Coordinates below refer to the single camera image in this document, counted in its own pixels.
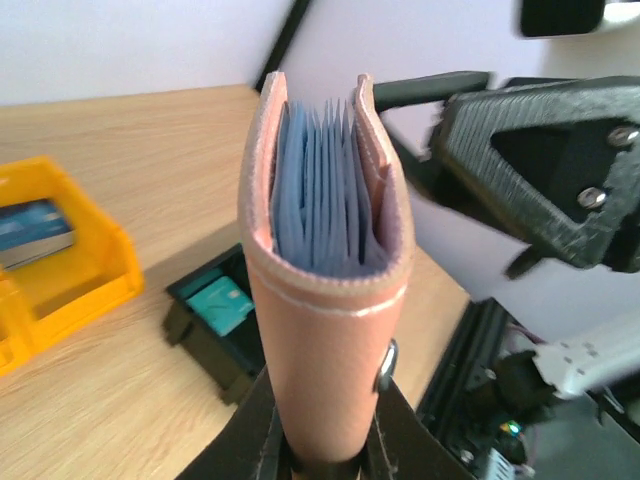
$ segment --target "blue card in bin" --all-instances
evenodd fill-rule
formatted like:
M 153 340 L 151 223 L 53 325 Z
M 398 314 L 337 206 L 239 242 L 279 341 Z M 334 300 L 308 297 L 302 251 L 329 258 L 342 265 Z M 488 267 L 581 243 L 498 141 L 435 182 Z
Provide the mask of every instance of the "blue card in bin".
M 221 277 L 187 299 L 213 330 L 224 337 L 254 309 L 251 299 L 229 277 Z

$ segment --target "yellow bin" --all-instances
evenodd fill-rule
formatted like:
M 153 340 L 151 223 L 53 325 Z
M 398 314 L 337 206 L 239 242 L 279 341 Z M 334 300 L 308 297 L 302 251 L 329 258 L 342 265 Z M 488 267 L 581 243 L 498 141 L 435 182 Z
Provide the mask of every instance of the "yellow bin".
M 131 241 L 48 157 L 0 165 L 0 207 L 48 198 L 74 244 L 0 270 L 0 375 L 142 291 Z

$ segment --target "teal card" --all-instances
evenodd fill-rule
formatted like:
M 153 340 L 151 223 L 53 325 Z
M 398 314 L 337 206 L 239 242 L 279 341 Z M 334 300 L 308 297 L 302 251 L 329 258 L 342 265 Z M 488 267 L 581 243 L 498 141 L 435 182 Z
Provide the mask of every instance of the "teal card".
M 222 275 L 222 270 L 220 270 L 219 268 L 209 270 L 178 290 L 178 295 L 180 295 L 180 297 L 182 298 L 189 298 L 205 285 L 212 283 L 214 280 L 222 277 Z
M 219 278 L 187 299 L 187 303 L 222 337 L 254 309 L 251 299 L 229 277 Z

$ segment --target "black rod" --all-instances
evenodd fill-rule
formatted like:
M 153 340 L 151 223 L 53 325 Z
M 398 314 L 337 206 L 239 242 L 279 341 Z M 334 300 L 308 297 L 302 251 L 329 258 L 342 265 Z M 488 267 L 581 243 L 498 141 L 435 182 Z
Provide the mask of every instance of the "black rod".
M 260 77 L 258 77 L 258 81 L 253 86 L 258 92 L 262 90 L 267 75 L 280 68 L 282 60 L 284 60 L 293 38 L 300 29 L 302 20 L 309 10 L 311 3 L 313 3 L 313 0 L 295 0 L 291 5 L 289 15 L 282 26 L 282 30 L 280 30 L 280 35 L 278 35 L 278 39 L 271 49 L 269 58 L 267 58 L 262 68 L 262 73 Z

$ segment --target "black clamp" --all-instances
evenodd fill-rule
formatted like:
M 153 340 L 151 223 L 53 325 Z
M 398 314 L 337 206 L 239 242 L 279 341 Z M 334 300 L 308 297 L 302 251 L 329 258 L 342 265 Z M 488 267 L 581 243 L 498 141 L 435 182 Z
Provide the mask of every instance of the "black clamp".
M 428 161 L 388 129 L 408 179 L 529 243 L 511 277 L 543 258 L 640 270 L 640 78 L 512 79 L 486 90 L 488 79 L 456 72 L 374 87 L 379 112 L 444 102 Z
M 367 480 L 474 479 L 420 424 L 393 382 L 380 394 L 356 462 Z M 295 468 L 264 371 L 225 429 L 177 478 L 289 480 Z

